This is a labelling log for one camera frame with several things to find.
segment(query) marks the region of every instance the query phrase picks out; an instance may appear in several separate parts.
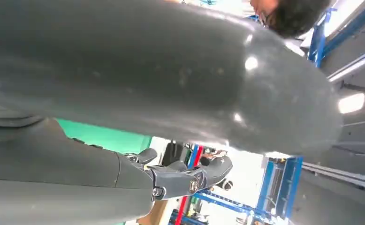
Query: green wall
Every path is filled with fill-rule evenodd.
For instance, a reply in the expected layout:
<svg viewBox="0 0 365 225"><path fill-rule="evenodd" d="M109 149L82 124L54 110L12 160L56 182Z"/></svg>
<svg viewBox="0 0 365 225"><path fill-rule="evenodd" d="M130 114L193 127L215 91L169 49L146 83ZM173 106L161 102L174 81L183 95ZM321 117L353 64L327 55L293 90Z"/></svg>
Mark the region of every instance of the green wall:
<svg viewBox="0 0 365 225"><path fill-rule="evenodd" d="M58 120L68 137L75 137L86 144L96 144L120 153L139 153L149 147L150 136L98 127L69 120Z"/></svg>

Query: glossy black surface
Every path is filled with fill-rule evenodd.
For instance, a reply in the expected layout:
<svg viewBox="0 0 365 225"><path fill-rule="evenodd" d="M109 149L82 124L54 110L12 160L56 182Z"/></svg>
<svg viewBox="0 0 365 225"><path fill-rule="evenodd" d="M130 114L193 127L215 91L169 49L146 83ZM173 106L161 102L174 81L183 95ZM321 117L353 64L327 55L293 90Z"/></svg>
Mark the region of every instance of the glossy black surface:
<svg viewBox="0 0 365 225"><path fill-rule="evenodd" d="M275 34L158 0L0 1L0 104L252 152L327 149L341 125L325 76Z"/></svg>

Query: person's hair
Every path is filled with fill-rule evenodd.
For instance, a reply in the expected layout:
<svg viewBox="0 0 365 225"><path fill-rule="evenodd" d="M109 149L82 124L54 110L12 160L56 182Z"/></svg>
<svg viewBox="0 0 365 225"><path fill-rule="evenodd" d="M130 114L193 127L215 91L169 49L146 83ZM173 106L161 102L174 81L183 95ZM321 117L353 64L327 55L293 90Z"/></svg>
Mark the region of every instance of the person's hair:
<svg viewBox="0 0 365 225"><path fill-rule="evenodd" d="M294 38L309 31L330 0L279 0L269 16L269 28L282 37Z"/></svg>

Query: red pole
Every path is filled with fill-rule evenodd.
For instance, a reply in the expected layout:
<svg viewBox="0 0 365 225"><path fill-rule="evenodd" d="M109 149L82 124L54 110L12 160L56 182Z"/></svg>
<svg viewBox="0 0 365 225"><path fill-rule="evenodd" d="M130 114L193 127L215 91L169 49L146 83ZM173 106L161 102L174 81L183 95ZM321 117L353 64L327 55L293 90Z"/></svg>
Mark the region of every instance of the red pole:
<svg viewBox="0 0 365 225"><path fill-rule="evenodd" d="M195 161L194 161L194 165L193 166L197 166L199 163L200 158L202 157L202 151L203 151L203 146L199 146L198 152L196 154L195 157ZM187 202L187 196L182 197L181 199L181 205L180 208L178 210L178 214L177 214L177 218L175 219L175 225L180 225L181 223L181 219L183 217L183 213L184 213L184 208L185 208L185 204Z"/></svg>

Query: fluorescent light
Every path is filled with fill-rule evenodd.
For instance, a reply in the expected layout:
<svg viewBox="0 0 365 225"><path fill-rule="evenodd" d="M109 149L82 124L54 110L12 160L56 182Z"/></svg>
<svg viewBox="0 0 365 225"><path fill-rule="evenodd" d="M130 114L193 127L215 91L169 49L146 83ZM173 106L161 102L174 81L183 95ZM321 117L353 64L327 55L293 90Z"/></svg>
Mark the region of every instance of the fluorescent light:
<svg viewBox="0 0 365 225"><path fill-rule="evenodd" d="M265 156L267 158L290 158L290 155L287 155L285 153L281 153L281 152L277 152L277 151L273 151L273 152L267 152L265 154Z"/></svg>
<svg viewBox="0 0 365 225"><path fill-rule="evenodd" d="M346 114L362 109L362 107L364 107L364 104L365 104L365 94L358 93L340 99L338 105L340 113Z"/></svg>
<svg viewBox="0 0 365 225"><path fill-rule="evenodd" d="M364 0L346 0L337 12L332 13L330 21L325 24L325 36L328 37L364 2Z"/></svg>
<svg viewBox="0 0 365 225"><path fill-rule="evenodd" d="M305 53L303 52L303 50L300 49L299 46L295 45L294 43L290 42L290 41L286 41L285 42L285 46L290 49L292 52L298 54L301 57L305 56Z"/></svg>

